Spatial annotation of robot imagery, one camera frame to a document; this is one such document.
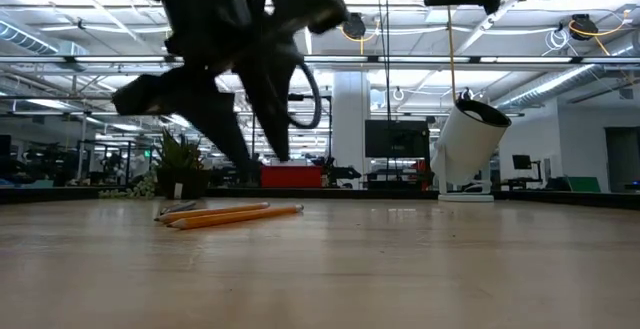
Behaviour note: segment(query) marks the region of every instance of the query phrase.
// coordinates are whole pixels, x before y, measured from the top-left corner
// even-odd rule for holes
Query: white lamp
[[[497,109],[475,101],[459,100],[435,144],[431,168],[438,176],[442,201],[488,202],[490,181],[476,182],[483,191],[477,193],[447,193],[447,183],[466,185],[489,163],[511,120]]]

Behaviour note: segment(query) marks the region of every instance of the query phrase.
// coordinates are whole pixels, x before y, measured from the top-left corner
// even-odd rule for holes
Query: table surface
[[[303,215],[191,231],[152,221],[162,201],[0,207],[2,328],[640,323],[640,212],[522,202],[300,203]]]

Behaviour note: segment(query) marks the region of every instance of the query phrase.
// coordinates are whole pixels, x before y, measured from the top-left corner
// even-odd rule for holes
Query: white column
[[[364,156],[364,121],[369,119],[370,90],[366,72],[334,73],[332,155],[337,166],[352,166],[362,174],[359,180],[341,181],[351,183],[353,189],[364,189],[360,182],[371,167]]]

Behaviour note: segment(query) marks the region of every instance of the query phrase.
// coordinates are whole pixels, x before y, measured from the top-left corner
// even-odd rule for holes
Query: potted plant
[[[184,134],[177,141],[168,130],[163,130],[157,159],[158,185],[167,199],[180,193],[182,199],[202,197],[209,185],[211,173],[203,170],[197,143],[189,143]]]

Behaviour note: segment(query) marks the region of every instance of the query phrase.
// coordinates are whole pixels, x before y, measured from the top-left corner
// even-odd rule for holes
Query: red box
[[[263,188],[322,188],[322,167],[263,166]]]

